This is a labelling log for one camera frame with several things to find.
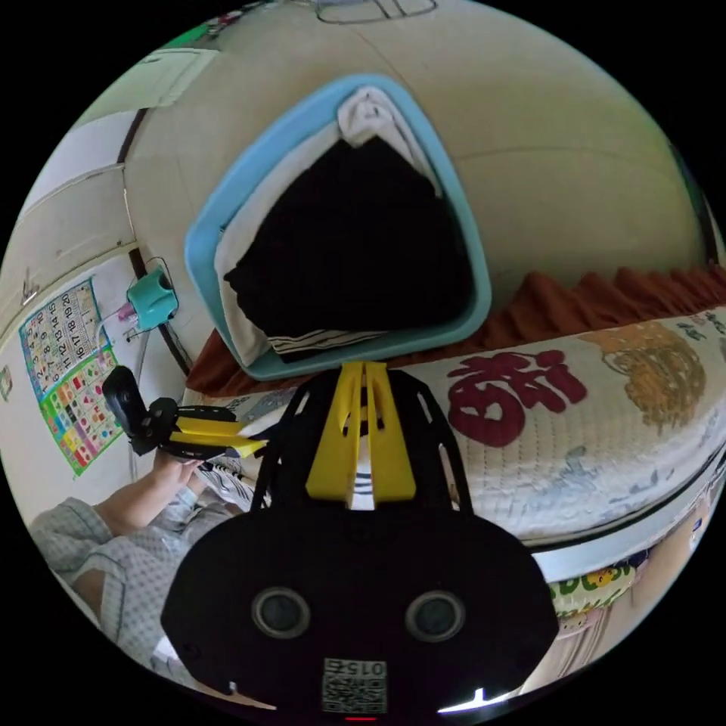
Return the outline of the person's left hand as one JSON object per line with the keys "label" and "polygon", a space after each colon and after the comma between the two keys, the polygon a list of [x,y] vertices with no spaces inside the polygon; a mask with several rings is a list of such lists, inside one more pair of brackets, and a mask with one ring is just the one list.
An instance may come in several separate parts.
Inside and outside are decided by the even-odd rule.
{"label": "person's left hand", "polygon": [[198,470],[202,461],[181,460],[164,451],[157,451],[150,473],[151,491],[161,506],[166,506],[183,489],[199,497],[206,488]]}

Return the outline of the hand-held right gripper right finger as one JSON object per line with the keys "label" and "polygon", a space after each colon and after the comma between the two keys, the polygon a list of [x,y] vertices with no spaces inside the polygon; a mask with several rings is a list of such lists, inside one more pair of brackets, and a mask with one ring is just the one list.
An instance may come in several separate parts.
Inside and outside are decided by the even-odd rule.
{"label": "hand-held right gripper right finger", "polygon": [[411,501],[416,484],[386,365],[367,362],[365,379],[374,503]]}

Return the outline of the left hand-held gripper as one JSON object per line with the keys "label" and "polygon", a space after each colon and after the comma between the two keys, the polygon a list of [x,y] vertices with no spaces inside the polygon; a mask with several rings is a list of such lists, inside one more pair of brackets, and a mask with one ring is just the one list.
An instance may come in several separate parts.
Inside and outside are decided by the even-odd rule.
{"label": "left hand-held gripper", "polygon": [[242,435],[243,425],[225,407],[179,406],[171,398],[154,401],[132,434],[132,451],[142,457],[156,450],[180,459],[207,462],[218,457],[248,458],[267,446]]}

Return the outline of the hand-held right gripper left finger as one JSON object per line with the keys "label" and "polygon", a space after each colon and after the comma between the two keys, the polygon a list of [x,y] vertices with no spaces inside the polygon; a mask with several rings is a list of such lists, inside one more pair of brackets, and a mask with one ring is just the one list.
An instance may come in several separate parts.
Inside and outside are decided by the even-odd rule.
{"label": "hand-held right gripper left finger", "polygon": [[358,470],[364,364],[345,363],[333,391],[306,481],[316,501],[351,504]]}

